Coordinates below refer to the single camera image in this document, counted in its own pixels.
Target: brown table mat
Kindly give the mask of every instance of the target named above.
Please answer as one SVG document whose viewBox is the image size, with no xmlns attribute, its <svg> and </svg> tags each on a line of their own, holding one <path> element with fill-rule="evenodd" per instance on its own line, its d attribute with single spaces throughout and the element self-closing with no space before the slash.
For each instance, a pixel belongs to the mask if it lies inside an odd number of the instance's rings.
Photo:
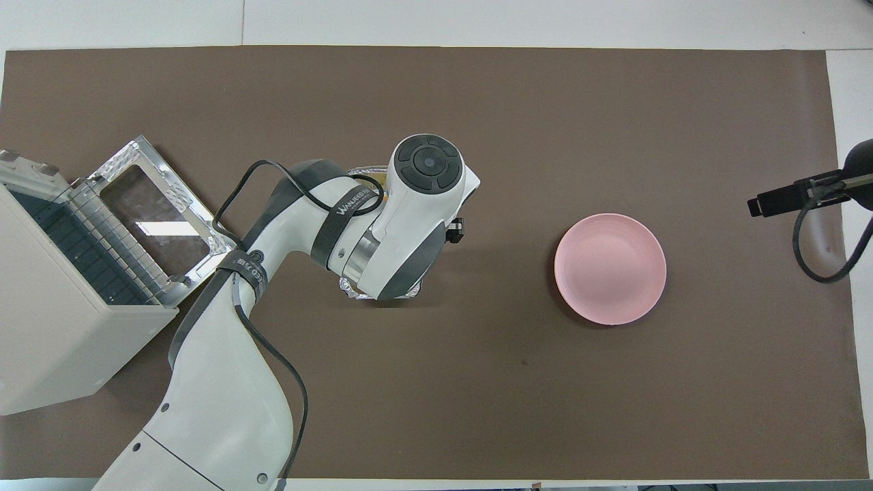
<svg viewBox="0 0 873 491">
<path fill-rule="evenodd" d="M 835 167 L 823 52 L 10 52 L 0 111 L 0 147 L 70 178 L 143 134 L 212 210 L 258 158 L 384 164 L 416 132 L 462 150 L 483 184 L 419 298 L 348 300 L 299 256 L 255 307 L 310 388 L 297 477 L 868 477 L 849 283 L 803 275 L 793 214 L 746 210 Z M 616 328 L 569 311 L 552 276 L 561 235 L 604 211 L 668 261 L 657 306 Z M 806 227 L 809 256 L 843 261 L 836 207 Z M 100 475 L 161 401 L 174 330 L 95 396 L 0 418 L 0 478 Z"/>
</svg>

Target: round plate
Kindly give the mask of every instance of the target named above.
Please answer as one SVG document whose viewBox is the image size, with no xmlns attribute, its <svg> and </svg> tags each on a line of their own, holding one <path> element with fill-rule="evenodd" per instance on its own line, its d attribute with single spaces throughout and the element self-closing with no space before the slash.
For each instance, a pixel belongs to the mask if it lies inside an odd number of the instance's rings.
<svg viewBox="0 0 873 491">
<path fill-rule="evenodd" d="M 655 306 L 667 282 L 667 261 L 645 225 L 602 213 L 564 234 L 554 255 L 554 277 L 577 314 L 615 326 L 635 321 Z"/>
</svg>

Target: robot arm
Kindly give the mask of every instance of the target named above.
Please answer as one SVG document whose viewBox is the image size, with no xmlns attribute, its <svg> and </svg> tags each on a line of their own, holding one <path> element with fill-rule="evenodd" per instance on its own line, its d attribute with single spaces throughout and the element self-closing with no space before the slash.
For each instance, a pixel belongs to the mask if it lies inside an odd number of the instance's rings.
<svg viewBox="0 0 873 491">
<path fill-rule="evenodd" d="M 335 163 L 299 163 L 289 174 L 296 185 L 277 186 L 243 239 L 246 252 L 262 258 L 268 280 L 288 253 L 305 252 L 380 300 L 405 294 L 421 279 L 479 185 L 457 148 L 435 135 L 414 135 L 395 148 L 388 200 L 366 214 L 354 211 L 377 196 Z M 301 190 L 332 209 L 322 210 Z M 266 490 L 282 477 L 291 412 L 234 300 L 248 315 L 255 289 L 237 273 L 216 272 L 176 333 L 162 405 L 95 490 Z"/>
</svg>

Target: cable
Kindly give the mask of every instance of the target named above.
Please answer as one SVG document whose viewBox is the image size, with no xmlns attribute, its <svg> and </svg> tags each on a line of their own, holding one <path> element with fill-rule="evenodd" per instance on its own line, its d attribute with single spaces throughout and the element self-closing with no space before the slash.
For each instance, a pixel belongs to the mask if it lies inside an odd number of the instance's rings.
<svg viewBox="0 0 873 491">
<path fill-rule="evenodd" d="M 807 216 L 810 210 L 812 210 L 818 203 L 819 200 L 830 194 L 834 191 L 842 190 L 845 188 L 846 184 L 841 182 L 831 184 L 829 186 L 825 186 L 822 190 L 813 194 L 813 196 L 803 205 L 801 208 L 801 212 L 797 215 L 797 219 L 794 221 L 794 233 L 791 237 L 791 246 L 794 249 L 794 258 L 797 259 L 797 264 L 801 267 L 804 273 L 807 274 L 808 277 L 813 280 L 818 281 L 819 283 L 835 283 L 839 280 L 845 278 L 849 271 L 855 267 L 855 264 L 861 258 L 861 254 L 864 252 L 864 249 L 867 248 L 867 244 L 870 242 L 870 237 L 873 237 L 873 218 L 870 219 L 870 222 L 867 224 L 867 228 L 864 229 L 864 232 L 861 234 L 861 238 L 858 240 L 858 245 L 855 246 L 855 250 L 852 252 L 852 255 L 849 256 L 849 259 L 846 260 L 846 264 L 844 264 L 839 271 L 830 275 L 830 276 L 820 276 L 815 273 L 812 269 L 807 266 L 806 261 L 803 260 L 803 256 L 801 255 L 801 226 L 803 225 L 803 219 Z"/>
<path fill-rule="evenodd" d="M 313 204 L 315 204 L 316 206 L 318 206 L 322 210 L 327 211 L 327 212 L 330 212 L 330 210 L 332 210 L 331 206 L 328 206 L 327 204 L 322 203 L 321 200 L 316 198 L 311 192 L 309 192 L 309 190 L 307 190 L 303 186 L 301 186 L 300 183 L 298 183 L 297 180 L 294 179 L 294 177 L 291 175 L 291 172 L 289 172 L 288 169 L 285 168 L 285 166 L 283 166 L 282 164 L 280 164 L 278 162 L 272 161 L 272 160 L 259 160 L 255 163 L 253 163 L 251 166 L 249 166 L 249 168 L 243 174 L 243 177 L 239 180 L 239 183 L 237 183 L 237 187 L 234 188 L 234 190 L 227 196 L 227 199 L 225 199 L 224 203 L 221 205 L 221 207 L 218 208 L 218 211 L 216 212 L 215 217 L 212 218 L 212 227 L 215 228 L 217 231 L 221 232 L 222 234 L 226 235 L 227 237 L 229 237 L 231 240 L 233 240 L 234 243 L 237 245 L 237 247 L 241 247 L 243 245 L 243 241 L 240 240 L 240 238 L 237 237 L 236 234 L 227 230 L 226 228 L 224 228 L 221 225 L 221 216 L 224 214 L 225 211 L 227 211 L 228 206 L 230 206 L 230 204 L 233 203 L 233 200 L 237 198 L 239 191 L 242 190 L 243 186 L 245 186 L 245 183 L 247 183 L 249 181 L 249 177 L 251 177 L 251 174 L 255 171 L 255 169 L 257 169 L 258 167 L 260 167 L 262 165 L 271 165 L 271 166 L 275 167 L 276 169 L 278 169 L 285 176 L 286 179 L 291 181 L 291 184 L 293 184 L 294 187 L 297 188 L 297 190 L 303 194 L 303 196 L 305 196 L 307 199 L 309 199 L 309 201 L 313 202 Z M 365 214 L 379 208 L 379 205 L 382 204 L 382 199 L 385 197 L 385 190 L 384 190 L 384 188 L 382 188 L 382 185 L 379 184 L 379 181 L 376 181 L 372 177 L 366 176 L 364 174 L 353 174 L 349 177 L 351 177 L 353 179 L 367 181 L 367 182 L 373 184 L 376 187 L 377 193 L 379 194 L 379 199 L 377 199 L 375 201 L 375 203 L 371 204 L 370 206 L 356 210 L 354 213 L 352 213 L 352 216 L 359 217 L 360 215 L 365 215 Z"/>
<path fill-rule="evenodd" d="M 237 313 L 237 317 L 239 321 L 243 323 L 245 329 L 249 331 L 251 337 L 255 338 L 255 341 L 260 343 L 267 351 L 270 352 L 280 363 L 282 363 L 288 371 L 291 372 L 291 375 L 294 376 L 294 380 L 297 381 L 297 385 L 300 388 L 300 395 L 303 398 L 303 412 L 300 414 L 300 429 L 297 431 L 297 438 L 294 439 L 294 444 L 291 447 L 291 453 L 288 454 L 288 460 L 285 461 L 285 468 L 282 469 L 282 479 L 284 481 L 280 482 L 276 487 L 276 491 L 282 491 L 285 489 L 285 484 L 287 483 L 288 474 L 291 472 L 291 465 L 294 463 L 294 458 L 297 457 L 297 451 L 300 449 L 300 441 L 303 439 L 303 431 L 306 429 L 306 419 L 309 416 L 309 393 L 306 391 L 306 384 L 303 383 L 303 377 L 300 376 L 297 369 L 294 368 L 294 365 L 291 364 L 281 353 L 279 353 L 278 349 L 276 349 L 267 338 L 265 338 L 256 328 L 255 325 L 251 323 L 249 317 L 243 311 L 242 302 L 239 298 L 239 283 L 237 283 L 238 274 L 233 275 L 233 286 L 232 288 L 232 297 L 233 297 L 233 309 Z"/>
</svg>

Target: gray strap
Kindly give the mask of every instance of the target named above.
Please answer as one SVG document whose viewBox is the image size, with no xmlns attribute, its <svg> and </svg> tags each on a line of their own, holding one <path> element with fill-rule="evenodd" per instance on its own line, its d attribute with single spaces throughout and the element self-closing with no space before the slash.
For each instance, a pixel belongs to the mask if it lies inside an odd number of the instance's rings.
<svg viewBox="0 0 873 491">
<path fill-rule="evenodd" d="M 239 249 L 228 252 L 216 269 L 226 269 L 239 273 L 255 290 L 255 301 L 260 300 L 261 295 L 267 289 L 267 272 L 264 267 L 249 254 Z"/>
<path fill-rule="evenodd" d="M 367 186 L 357 185 L 333 206 L 324 223 L 321 224 L 319 233 L 315 235 L 313 249 L 309 253 L 316 264 L 327 269 L 327 261 L 330 259 L 333 247 L 340 240 L 342 232 L 346 230 L 352 215 L 373 196 L 378 196 L 375 195 L 375 191 Z"/>
</svg>

